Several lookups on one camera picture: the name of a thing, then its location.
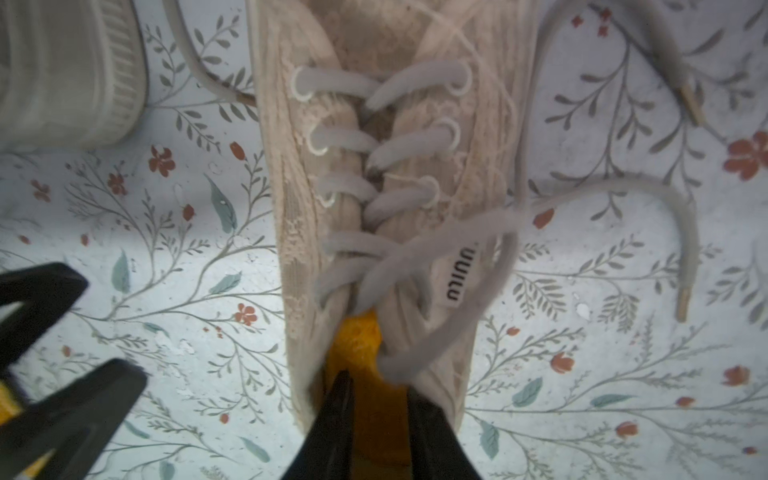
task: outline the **leaf print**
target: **leaf print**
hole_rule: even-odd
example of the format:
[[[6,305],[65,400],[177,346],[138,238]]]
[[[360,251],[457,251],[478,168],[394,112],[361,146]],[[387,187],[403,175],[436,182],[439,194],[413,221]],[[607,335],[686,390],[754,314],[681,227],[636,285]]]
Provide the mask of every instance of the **leaf print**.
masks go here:
[[[498,454],[498,429],[484,420],[480,420],[480,426],[480,446],[488,458],[493,460]]]
[[[750,312],[750,323],[756,323],[757,320],[763,316],[763,310],[765,308],[765,302],[760,302]]]
[[[720,43],[720,40],[723,39],[724,33],[725,31],[721,28],[720,30],[714,32],[712,36],[709,37],[703,44],[694,48],[692,51],[689,51],[685,55],[694,56],[694,55],[701,55],[703,53],[707,53],[709,50],[712,50],[713,48],[715,48],[715,46],[718,43]]]
[[[594,117],[595,114],[598,112],[598,98],[599,97],[600,97],[600,95],[595,95],[594,98],[592,99],[592,101],[589,104],[588,115],[590,117]]]
[[[149,330],[152,333],[162,332],[165,333],[165,336],[170,339],[170,335],[168,335],[168,332],[161,326],[155,325],[154,323],[144,322],[144,329]]]
[[[583,74],[583,75],[581,76],[581,80],[582,80],[582,81],[586,81],[586,82],[588,82],[588,83],[593,83],[593,84],[595,84],[595,83],[600,83],[600,82],[602,82],[602,81],[605,81],[605,78],[603,78],[603,77],[598,77],[597,75],[591,75],[591,74]]]
[[[764,7],[759,8],[757,12],[755,12],[754,15],[752,15],[749,20],[746,21],[744,24],[744,31],[749,31],[753,26],[755,26],[757,21],[760,20],[760,16],[763,14],[763,10]]]
[[[669,147],[670,144],[672,143],[672,140],[674,140],[674,138],[677,136],[678,131],[679,131],[679,127],[672,130],[671,134],[667,135],[666,137],[656,142],[653,147],[648,149],[648,152],[652,154],[657,154],[660,151],[662,151],[664,148]]]
[[[207,175],[205,177],[208,179],[208,183],[210,183],[210,201],[214,204],[214,209],[219,215],[221,228],[224,230],[224,233],[230,233],[237,228],[235,209],[229,199],[221,193],[221,190],[219,190],[214,181]]]
[[[536,401],[538,393],[541,391],[541,384],[544,380],[538,377],[536,380],[528,382],[528,384],[520,392],[515,393],[512,396],[512,405],[517,408],[527,407]]]
[[[230,110],[232,113],[235,114],[235,117],[238,117],[240,120],[245,121],[245,116],[240,112],[240,109],[235,107],[235,104],[230,105]]]
[[[581,180],[581,178],[579,177],[571,177],[570,175],[566,175],[566,174],[563,174],[562,172],[556,172],[556,171],[549,172],[549,175],[555,180],[560,180],[563,182],[572,182],[572,181]]]
[[[245,78],[245,67],[241,67],[240,70],[237,72],[237,76],[235,77],[235,87],[239,85],[244,78]]]
[[[128,429],[128,431],[130,433],[133,433],[137,437],[141,437],[143,439],[148,439],[149,438],[149,434],[144,433],[141,430],[137,429],[136,427],[134,427],[134,424],[130,423],[128,420],[123,422],[123,425],[125,425],[125,428]]]
[[[256,458],[261,460],[264,463],[268,463],[270,460],[270,455],[266,453],[266,450],[262,449],[255,443],[251,442],[249,439],[245,439],[243,437],[240,437],[240,440],[243,440],[243,443],[245,444],[245,448],[248,449],[248,452],[253,453]]]
[[[223,279],[219,280],[219,283],[208,290],[208,293],[219,295],[220,293],[228,292],[240,284],[242,276],[243,272],[239,272],[237,275],[226,275]]]
[[[160,463],[160,480],[171,480],[176,475],[174,464],[166,461]]]
[[[753,292],[751,292],[751,293],[748,293],[748,294],[747,294],[747,295],[744,297],[744,299],[743,299],[743,300],[741,300],[741,305],[740,305],[740,306],[742,306],[742,307],[744,307],[744,306],[747,306],[747,305],[748,305],[748,304],[749,304],[749,303],[750,303],[752,300],[754,300],[754,299],[755,299],[755,297],[757,296],[757,294],[758,294],[759,292],[760,292],[759,290],[755,290],[755,291],[753,291]]]
[[[577,103],[577,102],[571,100],[570,98],[567,98],[564,95],[559,95],[559,94],[554,96],[554,101],[558,102],[559,104],[563,104],[563,105],[574,105],[574,104]]]
[[[634,395],[618,395],[616,393],[608,393],[607,395],[601,395],[589,402],[590,405],[596,409],[601,409],[605,406],[612,405],[614,403],[623,402],[624,400],[634,398]]]
[[[115,290],[122,293],[131,291],[131,277],[128,271],[128,258],[125,251],[120,255],[118,261],[112,267],[112,286]]]
[[[221,105],[219,105],[219,115],[221,115],[221,117],[222,117],[224,120],[226,120],[226,121],[228,121],[228,122],[232,123],[232,119],[231,119],[231,118],[230,118],[230,116],[227,114],[227,111],[225,111],[225,110],[224,110],[224,108],[223,108]]]

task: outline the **shoelace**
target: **shoelace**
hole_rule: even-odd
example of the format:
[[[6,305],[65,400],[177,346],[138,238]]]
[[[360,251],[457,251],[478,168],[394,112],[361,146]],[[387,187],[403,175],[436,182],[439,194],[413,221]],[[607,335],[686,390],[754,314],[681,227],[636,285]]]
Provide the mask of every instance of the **shoelace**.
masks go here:
[[[403,1],[432,16],[433,20],[445,24],[445,19],[420,3],[414,0]],[[625,4],[640,17],[651,47],[657,54],[658,66],[664,73],[667,83],[681,94],[694,123],[702,124],[703,115],[693,101],[692,92],[687,85],[687,69],[672,35],[656,10],[647,0],[615,1]],[[188,64],[194,62],[199,64],[199,61],[190,53],[194,51],[191,45],[187,46],[189,48],[182,48],[181,44],[189,44],[189,40],[181,30],[177,5],[173,8],[168,6],[171,2],[175,4],[175,0],[164,0],[171,26],[176,27],[174,36],[177,38],[179,49]],[[552,43],[554,33],[560,25],[579,13],[587,3],[588,0],[559,0],[547,13],[538,36],[535,65],[531,76],[531,93],[538,83],[541,61]],[[458,29],[454,28],[453,33],[456,38],[462,40],[468,50],[472,51],[470,42]],[[297,68],[290,86],[293,95],[300,101],[309,101],[313,95],[319,93],[347,94],[364,98],[366,102],[361,116],[367,117],[417,90],[441,86],[448,88],[455,95],[462,95],[469,90],[471,83],[472,70],[466,62],[447,60],[411,65],[395,73],[383,83],[360,73],[305,66]],[[219,90],[215,88],[212,91],[225,99],[237,98],[236,92],[219,92]],[[330,205],[341,194],[355,197],[363,205],[363,228],[367,230],[331,233],[323,242],[323,249],[329,255],[351,253],[356,256],[337,259],[326,272],[322,273],[315,287],[316,300],[321,306],[335,289],[346,284],[358,283],[358,292],[350,311],[350,314],[358,315],[373,308],[396,283],[406,278],[413,278],[421,296],[419,307],[424,314],[427,314],[431,295],[426,270],[432,262],[462,247],[484,242],[489,238],[500,238],[500,253],[491,271],[440,327],[425,334],[405,352],[394,356],[384,356],[379,352],[379,372],[389,382],[411,382],[422,370],[439,358],[464,331],[479,321],[480,316],[500,293],[514,269],[518,257],[518,232],[531,216],[577,198],[600,192],[639,190],[662,200],[673,214],[682,243],[677,318],[681,322],[685,320],[690,291],[698,267],[699,249],[695,217],[687,208],[685,199],[675,190],[665,187],[658,181],[621,178],[604,180],[567,194],[529,204],[528,176],[525,168],[528,149],[526,119],[529,117],[532,103],[527,102],[527,110],[522,118],[521,142],[517,160],[514,163],[515,207],[499,208],[468,220],[443,224],[438,229],[423,233],[403,244],[371,232],[384,220],[401,212],[431,207],[440,195],[437,180],[432,177],[423,177],[415,179],[411,187],[385,193],[379,192],[370,180],[406,158],[450,152],[458,145],[461,137],[458,122],[451,118],[438,119],[425,130],[400,135],[381,144],[360,130],[323,125],[316,126],[307,138],[310,150],[318,156],[324,154],[330,147],[340,147],[369,155],[363,176],[331,173],[321,177],[316,183],[316,191],[325,205]]]

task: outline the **eyelet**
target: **eyelet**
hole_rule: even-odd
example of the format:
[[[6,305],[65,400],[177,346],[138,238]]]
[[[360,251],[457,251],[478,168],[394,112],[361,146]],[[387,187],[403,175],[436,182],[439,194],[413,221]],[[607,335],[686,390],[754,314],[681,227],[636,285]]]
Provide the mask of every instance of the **eyelet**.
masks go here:
[[[464,82],[461,87],[456,87],[449,83],[445,84],[445,89],[455,97],[461,97],[462,95],[469,93],[469,89],[472,88],[472,68],[466,60],[459,60],[458,62],[462,64],[464,71],[467,73],[467,81]]]
[[[445,125],[453,132],[453,141],[447,148],[448,151],[454,151],[458,148],[459,142],[462,141],[462,126],[458,124],[456,120],[450,117],[442,117],[435,122],[435,125]]]
[[[322,157],[328,153],[328,147],[318,148],[315,147],[315,145],[312,143],[312,135],[315,133],[315,130],[318,126],[319,125],[315,125],[310,134],[306,136],[306,147],[309,148],[310,152],[312,152],[312,154],[316,157]]]
[[[302,71],[304,71],[305,68],[306,67],[303,66],[303,65],[301,67],[298,67],[296,70],[293,71],[293,75],[291,75],[291,77],[290,77],[290,92],[291,92],[291,94],[293,95],[293,97],[295,99],[297,99],[298,101],[304,102],[304,103],[310,101],[312,99],[312,97],[315,96],[315,92],[313,92],[313,91],[303,94],[303,93],[299,92],[299,89],[296,87],[296,82],[299,79],[299,74]]]
[[[317,201],[320,202],[320,205],[323,205],[325,208],[331,208],[336,202],[336,199],[339,198],[339,193],[333,192],[327,198],[321,197],[320,195],[316,195],[315,197],[317,198]]]
[[[435,191],[435,196],[429,201],[428,204],[422,205],[422,208],[432,208],[440,201],[442,190],[440,190],[440,182],[437,181],[432,175],[425,175],[419,178],[419,183],[432,188]]]

